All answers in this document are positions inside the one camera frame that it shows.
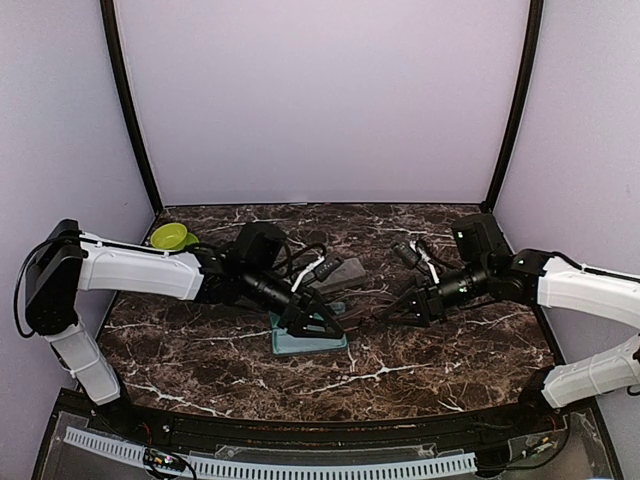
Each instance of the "gray eraser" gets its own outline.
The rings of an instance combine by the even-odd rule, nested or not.
[[[324,282],[315,281],[311,285],[322,295],[338,292],[345,288],[359,287],[367,279],[367,272],[357,258],[348,258]]]

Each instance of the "marble surface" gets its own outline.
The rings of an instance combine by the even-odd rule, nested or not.
[[[279,225],[292,247],[324,242],[368,272],[360,289],[327,297],[360,317],[346,351],[275,357],[266,313],[122,293],[99,338],[133,400],[186,413],[287,421],[408,418],[514,402],[528,376],[553,363],[529,309],[500,303],[452,311],[428,329],[371,318],[411,272],[389,248],[423,236],[461,265],[450,223],[464,205],[272,205],[175,207],[202,242],[233,240],[247,221]]]

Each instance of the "marble tabletop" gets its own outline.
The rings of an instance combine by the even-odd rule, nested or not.
[[[516,401],[536,369],[553,363],[528,308],[503,302],[452,311],[430,328],[372,319],[409,272],[394,239],[428,239],[462,265],[451,222],[476,206],[437,204],[234,205],[174,207],[155,227],[178,221],[202,242],[233,240],[248,221],[275,222],[293,248],[324,242],[358,257],[368,279],[327,296],[362,318],[344,351],[276,357],[266,313],[122,293],[99,343],[135,403],[172,411],[283,421],[358,421],[470,411]]]

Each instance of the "black metal bar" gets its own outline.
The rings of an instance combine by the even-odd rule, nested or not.
[[[129,139],[133,147],[133,153],[136,157],[138,169],[142,176],[144,187],[147,190],[149,202],[153,207],[153,211],[158,214],[162,211],[162,199],[158,186],[153,178],[153,171],[149,163],[147,151],[144,148],[140,125],[138,125],[138,117],[133,105],[131,89],[129,88],[129,80],[127,79],[127,71],[125,69],[124,57],[122,55],[122,45],[120,44],[120,35],[118,34],[118,21],[116,18],[115,6],[113,0],[100,0],[102,9],[102,21],[104,24],[104,34],[107,39],[107,47],[109,49],[109,57],[111,58],[111,68],[113,69],[113,78],[118,89],[120,97],[120,106],[122,114],[129,132]]]
[[[511,103],[511,111],[509,112],[509,120],[507,120],[507,128],[504,132],[500,154],[498,155],[498,161],[495,171],[493,172],[487,198],[480,205],[480,208],[484,212],[492,212],[495,208],[502,184],[504,183],[504,178],[507,175],[509,161],[513,154],[513,147],[516,143],[520,121],[522,120],[522,112],[527,99],[527,91],[529,90],[531,72],[533,71],[533,62],[536,56],[540,25],[542,23],[543,4],[544,0],[531,0],[529,5],[529,20],[527,21],[527,31],[524,37],[522,58],[520,59],[520,69],[518,71],[516,89]]]

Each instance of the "black pole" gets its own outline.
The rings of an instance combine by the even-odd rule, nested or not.
[[[124,115],[124,121],[127,125],[129,139],[131,140],[131,146],[133,147],[133,153],[136,157],[140,175],[142,176],[144,188],[147,190],[147,196],[149,197],[153,211],[157,215],[164,207],[162,205],[160,193],[158,192],[158,186],[153,178],[149,157],[147,156],[147,151],[145,150],[144,142],[142,141],[140,125],[138,125],[138,117],[136,116],[136,110],[133,106],[133,98],[131,96],[129,80],[127,79],[127,71],[124,65],[122,45],[120,45],[118,22],[116,19],[113,0],[100,0],[100,7],[102,9],[104,34],[107,38],[107,47],[109,49],[109,57],[111,58],[113,78],[115,79],[116,88],[118,89],[122,114]]]
[[[484,202],[480,204],[480,208],[484,212],[492,212],[498,202],[498,196],[504,183],[509,168],[509,160],[513,154],[513,147],[518,136],[518,128],[522,120],[522,112],[527,99],[527,91],[529,90],[529,82],[531,80],[531,72],[533,71],[533,61],[536,56],[536,47],[538,46],[538,35],[540,34],[540,25],[542,23],[542,7],[544,0],[531,0],[529,4],[529,20],[527,21],[527,31],[524,37],[524,46],[522,49],[522,58],[520,59],[520,70],[518,71],[518,79],[516,81],[516,89],[513,94],[513,102],[511,103],[511,111],[509,112],[509,120],[507,128],[502,139],[500,154],[496,163],[489,192]]]

